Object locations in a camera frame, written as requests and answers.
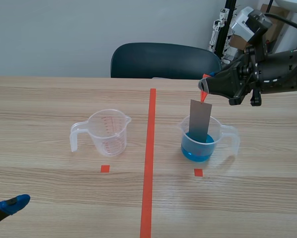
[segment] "white wall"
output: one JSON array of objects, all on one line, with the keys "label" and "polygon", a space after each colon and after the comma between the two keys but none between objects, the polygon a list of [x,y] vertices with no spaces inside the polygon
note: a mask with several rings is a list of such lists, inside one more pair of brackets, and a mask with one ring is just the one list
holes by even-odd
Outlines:
[{"label": "white wall", "polygon": [[[225,0],[0,0],[0,75],[109,77],[129,42],[206,48]],[[239,9],[258,2],[239,0]]]}]

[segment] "empty measuring cup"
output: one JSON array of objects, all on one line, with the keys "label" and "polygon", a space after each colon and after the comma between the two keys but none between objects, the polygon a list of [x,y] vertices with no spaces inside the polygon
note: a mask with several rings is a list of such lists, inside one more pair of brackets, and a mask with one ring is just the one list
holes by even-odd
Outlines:
[{"label": "empty measuring cup", "polygon": [[97,150],[105,156],[122,153],[127,146],[127,125],[131,118],[115,109],[107,109],[93,114],[87,121],[71,127],[71,151],[77,150],[77,135],[88,133]]},{"label": "empty measuring cup", "polygon": [[238,130],[233,126],[222,125],[218,120],[210,117],[208,135],[205,143],[193,140],[189,137],[189,116],[178,127],[182,131],[181,150],[185,157],[192,161],[204,162],[208,160],[218,143],[224,137],[232,138],[232,152],[237,155],[240,145]]}]

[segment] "black pole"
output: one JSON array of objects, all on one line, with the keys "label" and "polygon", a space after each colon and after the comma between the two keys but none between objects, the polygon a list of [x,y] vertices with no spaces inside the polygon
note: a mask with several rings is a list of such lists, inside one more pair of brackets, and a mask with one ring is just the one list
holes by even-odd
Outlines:
[{"label": "black pole", "polygon": [[224,6],[225,8],[229,9],[229,14],[228,14],[227,22],[225,23],[224,27],[220,29],[220,32],[219,32],[218,38],[217,38],[217,42],[216,42],[215,54],[219,58],[223,57],[223,49],[224,49],[224,45],[226,43],[226,39],[227,39],[230,23],[232,20],[234,8],[236,6],[236,1],[237,0],[227,0],[226,4]]},{"label": "black pole", "polygon": [[266,13],[270,12],[273,0],[270,0]]}]

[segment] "robotic arm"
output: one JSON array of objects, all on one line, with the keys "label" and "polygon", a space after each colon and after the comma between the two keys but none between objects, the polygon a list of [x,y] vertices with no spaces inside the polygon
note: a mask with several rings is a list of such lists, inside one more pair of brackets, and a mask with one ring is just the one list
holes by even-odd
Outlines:
[{"label": "robotic arm", "polygon": [[261,105],[261,93],[297,91],[297,50],[267,54],[264,34],[272,26],[267,15],[273,17],[250,7],[239,13],[230,27],[250,46],[214,77],[200,80],[201,90],[228,98],[230,105],[240,105],[252,91],[252,106]]}]

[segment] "blue object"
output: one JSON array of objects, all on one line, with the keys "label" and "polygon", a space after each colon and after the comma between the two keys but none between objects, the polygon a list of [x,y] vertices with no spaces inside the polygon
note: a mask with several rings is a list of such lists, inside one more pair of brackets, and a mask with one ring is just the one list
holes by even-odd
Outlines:
[{"label": "blue object", "polygon": [[210,135],[207,135],[206,143],[204,144],[199,144],[183,135],[181,150],[187,159],[195,162],[205,162],[211,157],[215,149],[215,144],[208,144],[213,142],[214,140]]},{"label": "blue object", "polygon": [[0,202],[0,210],[8,215],[13,215],[23,209],[29,203],[30,196],[24,194],[17,196],[15,199],[17,200],[17,202],[13,205],[8,205],[7,201]]}]

